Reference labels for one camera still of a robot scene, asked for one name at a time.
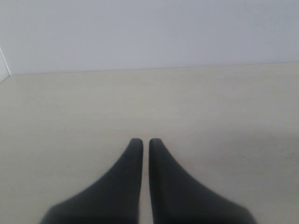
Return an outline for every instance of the white wall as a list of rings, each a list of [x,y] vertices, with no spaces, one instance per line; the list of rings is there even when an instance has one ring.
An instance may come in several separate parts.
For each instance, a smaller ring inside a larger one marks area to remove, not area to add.
[[[7,77],[9,77],[9,73],[6,68],[4,59],[2,58],[2,55],[0,53],[0,83],[3,82]]]
[[[299,61],[297,0],[1,0],[12,74]]]

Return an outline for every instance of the beige floor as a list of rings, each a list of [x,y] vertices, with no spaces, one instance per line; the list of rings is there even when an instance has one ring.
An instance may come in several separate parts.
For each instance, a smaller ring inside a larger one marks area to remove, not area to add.
[[[20,75],[0,85],[0,223],[37,224],[160,137],[261,224],[299,220],[299,63]],[[140,223],[151,224],[147,150]]]

